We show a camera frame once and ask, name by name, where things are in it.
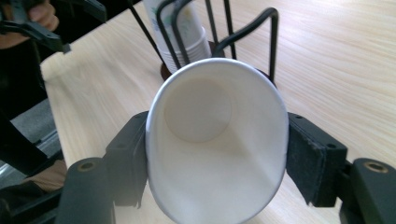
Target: table surface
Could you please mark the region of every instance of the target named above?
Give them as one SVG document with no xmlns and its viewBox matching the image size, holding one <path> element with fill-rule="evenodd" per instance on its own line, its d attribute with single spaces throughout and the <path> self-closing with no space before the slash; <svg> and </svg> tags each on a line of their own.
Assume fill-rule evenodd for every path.
<svg viewBox="0 0 396 224">
<path fill-rule="evenodd" d="M 205 1 L 194 2 L 210 30 Z M 216 2 L 222 39 L 224 10 Z M 235 30 L 267 7 L 279 11 L 276 85 L 289 112 L 344 143 L 350 161 L 367 157 L 396 166 L 395 2 L 233 0 L 231 6 Z M 150 29 L 143 5 L 136 8 Z M 237 42 L 238 60 L 266 71 L 268 43 L 269 22 Z M 68 166 L 102 157 L 122 126 L 149 110 L 163 84 L 160 67 L 128 10 L 73 43 L 71 52 L 42 63 Z M 285 175 L 275 198 L 248 223 L 339 223 L 339 206 L 307 206 Z M 117 207 L 116 215 L 118 223 L 173 223 L 154 202 L 149 186 L 140 209 Z"/>
</svg>

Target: paper cup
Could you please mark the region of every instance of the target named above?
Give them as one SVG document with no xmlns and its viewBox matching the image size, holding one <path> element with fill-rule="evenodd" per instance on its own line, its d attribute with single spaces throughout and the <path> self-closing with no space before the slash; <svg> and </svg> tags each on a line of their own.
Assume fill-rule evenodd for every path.
<svg viewBox="0 0 396 224">
<path fill-rule="evenodd" d="M 210 47 L 207 42 L 206 34 L 205 34 L 205 29 L 202 28 L 202 34 L 200 39 L 194 43 L 193 45 L 189 46 L 186 48 L 187 55 L 189 57 L 190 63 L 197 62 L 202 59 L 207 59 L 210 57 L 211 52 L 210 52 Z M 175 64 L 175 61 L 172 58 L 172 54 L 169 52 L 167 49 L 161 49 L 158 47 L 158 50 L 163 57 L 163 60 L 166 64 L 166 67 L 168 70 L 173 74 L 177 71 L 177 67 Z M 176 51 L 175 52 L 178 61 L 180 62 L 181 66 L 185 66 L 186 62 L 184 61 L 183 55 L 181 51 Z"/>
<path fill-rule="evenodd" d="M 274 85 L 231 59 L 191 63 L 169 77 L 148 113 L 148 180 L 176 223 L 241 223 L 275 196 L 289 120 Z"/>
<path fill-rule="evenodd" d="M 156 12 L 158 6 L 164 2 L 163 0 L 144 0 L 143 4 L 148 13 L 148 17 L 151 20 L 151 25 L 155 33 L 155 37 L 157 40 L 157 46 L 160 49 L 167 49 L 165 41 L 163 39 L 163 34 L 160 31 Z M 179 50 L 177 41 L 175 39 L 175 35 L 172 30 L 171 18 L 173 14 L 174 6 L 170 4 L 168 7 L 163 9 L 162 13 L 162 21 L 165 27 L 166 33 L 168 33 L 168 37 L 171 40 L 172 46 L 174 46 L 175 50 Z M 177 17 L 177 28 L 180 32 L 181 38 L 183 40 L 185 48 L 195 44 L 200 36 L 202 35 L 202 24 L 199 20 L 198 14 L 195 10 L 194 3 L 190 2 L 180 11 Z"/>
</svg>

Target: wood grain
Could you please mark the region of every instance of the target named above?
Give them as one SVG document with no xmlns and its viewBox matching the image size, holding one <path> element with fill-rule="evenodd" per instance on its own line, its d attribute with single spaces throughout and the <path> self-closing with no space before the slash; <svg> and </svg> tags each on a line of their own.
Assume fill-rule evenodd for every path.
<svg viewBox="0 0 396 224">
<path fill-rule="evenodd" d="M 289 112 L 344 143 L 348 159 L 396 166 L 396 3 L 394 1 L 231 1 L 234 29 L 267 7 L 279 11 L 276 85 Z M 212 1 L 219 37 L 222 4 Z M 209 31 L 205 1 L 195 1 Z M 150 28 L 143 6 L 138 11 Z M 269 23 L 237 42 L 238 60 L 268 69 Z M 161 61 L 129 11 L 42 63 L 67 164 L 102 157 L 127 120 L 149 109 L 163 84 Z M 307 206 L 285 175 L 271 203 L 248 223 L 339 223 L 335 208 Z M 117 208 L 118 223 L 172 223 L 153 201 Z"/>
</svg>

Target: metal rod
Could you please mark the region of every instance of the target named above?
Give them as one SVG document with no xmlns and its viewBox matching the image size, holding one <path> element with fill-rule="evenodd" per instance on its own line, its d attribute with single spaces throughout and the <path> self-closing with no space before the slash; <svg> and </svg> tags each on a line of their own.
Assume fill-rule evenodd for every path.
<svg viewBox="0 0 396 224">
<path fill-rule="evenodd" d="M 190 63 L 189 55 L 187 55 L 186 47 L 184 46 L 183 39 L 181 38 L 180 31 L 177 28 L 177 17 L 181 9 L 186 6 L 191 0 L 176 0 L 174 13 L 172 14 L 172 29 L 175 34 L 175 39 L 178 44 L 178 48 L 183 56 L 184 63 Z"/>
<path fill-rule="evenodd" d="M 225 9 L 225 16 L 227 19 L 228 35 L 233 35 L 233 18 L 231 17 L 231 7 L 230 7 L 229 0 L 224 0 L 224 9 Z M 230 45 L 230 47 L 231 47 L 231 55 L 232 55 L 233 59 L 236 60 L 235 44 L 232 43 Z"/>
<path fill-rule="evenodd" d="M 136 9 L 134 9 L 134 3 L 132 2 L 133 0 L 128 1 L 128 8 L 131 10 L 132 14 L 134 15 L 134 18 L 136 19 L 137 23 L 139 24 L 140 28 L 143 30 L 143 33 L 145 33 L 146 37 L 148 38 L 149 43 L 151 46 L 154 48 L 155 52 L 157 55 L 160 57 L 161 61 L 163 61 L 163 57 L 161 57 L 160 52 L 157 49 L 157 45 L 155 44 L 154 39 L 151 37 L 149 30 L 145 26 L 145 23 L 143 23 L 142 19 L 139 17 L 139 14 L 137 13 Z"/>
<path fill-rule="evenodd" d="M 212 4 L 210 3 L 210 0 L 205 0 L 205 2 L 207 8 L 207 16 L 209 17 L 209 22 L 210 22 L 210 29 L 212 29 L 213 42 L 215 43 L 216 46 L 219 43 L 219 40 L 218 40 L 218 32 L 216 30 L 215 18 L 213 17 Z"/>
<path fill-rule="evenodd" d="M 167 0 L 167 1 L 162 2 L 157 9 L 156 18 L 157 18 L 158 27 L 160 28 L 161 34 L 163 34 L 163 39 L 166 43 L 166 46 L 168 47 L 168 49 L 172 55 L 172 58 L 175 62 L 177 69 L 179 69 L 179 68 L 181 68 L 180 62 L 178 61 L 175 50 L 174 50 L 172 43 L 169 39 L 168 33 L 166 33 L 165 26 L 163 25 L 163 20 L 161 18 L 161 13 L 163 12 L 163 9 L 165 7 L 167 7 L 169 4 L 174 3 L 174 2 L 175 2 L 175 0 Z"/>
<path fill-rule="evenodd" d="M 276 66 L 276 45 L 277 45 L 277 27 L 279 16 L 276 9 L 273 7 L 267 8 L 264 12 L 256 18 L 253 22 L 245 26 L 244 28 L 237 31 L 235 34 L 230 35 L 224 38 L 219 44 L 215 47 L 213 51 L 212 57 L 220 57 L 221 51 L 227 46 L 231 46 L 234 42 L 239 39 L 249 35 L 255 29 L 257 29 L 260 25 L 262 25 L 268 18 L 272 19 L 271 22 L 271 42 L 270 42 L 270 68 L 269 68 L 269 79 L 271 82 L 275 83 L 275 66 Z"/>
</svg>

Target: person's hand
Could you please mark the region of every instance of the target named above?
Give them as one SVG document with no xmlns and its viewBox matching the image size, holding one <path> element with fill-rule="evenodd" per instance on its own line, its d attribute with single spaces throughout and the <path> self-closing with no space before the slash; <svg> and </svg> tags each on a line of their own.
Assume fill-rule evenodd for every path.
<svg viewBox="0 0 396 224">
<path fill-rule="evenodd" d="M 6 18 L 12 20 L 12 9 L 10 5 L 6 5 L 3 8 Z M 44 3 L 32 7 L 28 11 L 28 16 L 31 21 L 36 21 L 43 27 L 50 31 L 56 29 L 59 24 L 58 18 L 55 16 L 55 8 L 50 4 L 50 0 L 46 0 Z M 23 36 L 18 33 L 6 33 L 0 35 L 0 49 L 8 49 L 19 45 L 29 37 Z"/>
</svg>

